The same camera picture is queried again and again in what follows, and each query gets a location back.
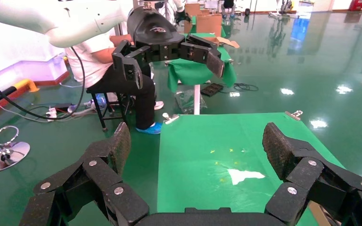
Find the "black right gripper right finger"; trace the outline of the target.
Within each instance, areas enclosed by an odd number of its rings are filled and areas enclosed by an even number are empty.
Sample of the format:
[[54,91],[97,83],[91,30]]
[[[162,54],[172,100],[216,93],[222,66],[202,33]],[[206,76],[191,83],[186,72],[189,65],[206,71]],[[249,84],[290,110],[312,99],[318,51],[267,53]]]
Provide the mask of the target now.
[[344,226],[362,226],[362,177],[326,160],[308,142],[287,137],[268,123],[263,149],[282,181],[265,213],[287,226],[298,223],[309,202]]

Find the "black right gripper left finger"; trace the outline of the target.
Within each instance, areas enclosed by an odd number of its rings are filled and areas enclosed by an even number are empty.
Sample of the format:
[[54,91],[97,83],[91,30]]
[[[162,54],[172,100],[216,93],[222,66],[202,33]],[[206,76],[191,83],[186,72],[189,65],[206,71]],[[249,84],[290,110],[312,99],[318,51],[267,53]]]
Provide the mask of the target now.
[[147,203],[122,179],[131,150],[126,123],[91,143],[75,163],[39,182],[20,225],[66,226],[93,202],[113,226],[134,226],[149,214]]

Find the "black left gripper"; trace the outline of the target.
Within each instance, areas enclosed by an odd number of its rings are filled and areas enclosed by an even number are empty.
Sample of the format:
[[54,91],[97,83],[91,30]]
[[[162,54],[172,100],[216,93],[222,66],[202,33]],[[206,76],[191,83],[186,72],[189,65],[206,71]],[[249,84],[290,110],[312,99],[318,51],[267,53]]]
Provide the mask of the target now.
[[141,67],[149,62],[185,59],[207,68],[218,78],[223,77],[225,64],[217,45],[209,40],[177,32],[175,26],[153,8],[135,8],[128,17],[127,31],[134,44],[122,40],[112,53],[114,68],[126,81],[143,88]]

